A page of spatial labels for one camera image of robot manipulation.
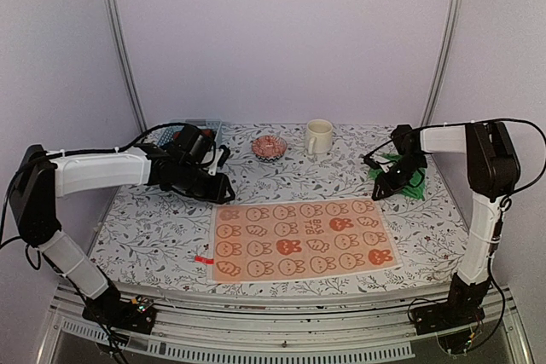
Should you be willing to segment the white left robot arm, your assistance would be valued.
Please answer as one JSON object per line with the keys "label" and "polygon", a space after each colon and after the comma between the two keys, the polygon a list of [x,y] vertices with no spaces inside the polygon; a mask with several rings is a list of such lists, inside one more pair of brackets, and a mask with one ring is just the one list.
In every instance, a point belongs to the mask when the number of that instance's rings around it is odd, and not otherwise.
{"label": "white left robot arm", "polygon": [[110,279],[62,229],[59,198],[104,188],[151,186],[185,198],[223,205],[235,198],[229,178],[219,172],[229,149],[215,133],[184,122],[162,146],[146,142],[156,125],[121,147],[47,151],[40,144],[25,152],[3,198],[1,215],[11,214],[20,240],[36,249],[61,276],[94,300],[94,311],[109,325],[127,316]]}

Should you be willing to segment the orange rabbit print towel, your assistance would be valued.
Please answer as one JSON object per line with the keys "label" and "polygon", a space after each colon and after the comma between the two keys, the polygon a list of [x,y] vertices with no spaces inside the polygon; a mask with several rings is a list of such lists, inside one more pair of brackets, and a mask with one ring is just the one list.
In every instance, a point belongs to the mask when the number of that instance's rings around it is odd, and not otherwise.
{"label": "orange rabbit print towel", "polygon": [[204,256],[219,284],[327,279],[396,269],[402,261],[382,212],[367,198],[222,205]]}

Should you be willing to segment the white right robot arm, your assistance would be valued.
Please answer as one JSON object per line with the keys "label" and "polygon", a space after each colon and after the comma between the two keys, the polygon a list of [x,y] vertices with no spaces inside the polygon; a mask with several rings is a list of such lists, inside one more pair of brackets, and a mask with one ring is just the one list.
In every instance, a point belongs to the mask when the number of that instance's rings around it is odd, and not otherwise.
{"label": "white right robot arm", "polygon": [[520,179],[520,162],[502,120],[447,124],[413,129],[399,125],[391,141],[401,159],[382,168],[364,157],[364,163],[380,174],[372,191],[373,200],[388,198],[410,184],[432,153],[466,156],[467,179],[473,195],[473,214],[465,254],[455,280],[477,286],[489,280],[488,262],[497,249],[502,231],[502,208]]}

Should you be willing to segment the green microfibre towel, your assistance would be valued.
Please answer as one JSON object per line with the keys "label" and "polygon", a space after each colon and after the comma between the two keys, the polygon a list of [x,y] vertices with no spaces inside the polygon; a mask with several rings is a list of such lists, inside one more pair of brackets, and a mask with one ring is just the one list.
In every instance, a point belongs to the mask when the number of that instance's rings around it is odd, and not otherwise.
{"label": "green microfibre towel", "polygon": [[423,199],[427,161],[420,154],[385,154],[392,164],[385,169],[370,169],[374,187],[374,201],[387,199],[395,194],[405,194],[413,199]]}

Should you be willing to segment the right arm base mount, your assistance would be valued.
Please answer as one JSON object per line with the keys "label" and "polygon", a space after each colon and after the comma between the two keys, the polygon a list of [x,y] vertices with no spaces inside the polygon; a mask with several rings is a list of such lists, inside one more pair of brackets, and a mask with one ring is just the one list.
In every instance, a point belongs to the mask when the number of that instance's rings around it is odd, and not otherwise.
{"label": "right arm base mount", "polygon": [[490,278],[478,284],[468,285],[455,274],[445,302],[409,309],[409,318],[415,325],[417,334],[440,332],[482,321],[485,312],[481,304],[490,285]]}

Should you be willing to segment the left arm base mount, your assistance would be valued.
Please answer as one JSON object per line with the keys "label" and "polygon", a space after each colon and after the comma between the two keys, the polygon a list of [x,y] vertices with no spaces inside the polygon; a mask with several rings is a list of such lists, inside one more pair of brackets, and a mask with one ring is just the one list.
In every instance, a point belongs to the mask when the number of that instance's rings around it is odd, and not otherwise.
{"label": "left arm base mount", "polygon": [[107,327],[145,335],[152,333],[157,309],[154,301],[142,295],[124,300],[118,288],[109,284],[97,298],[84,299],[83,318]]}

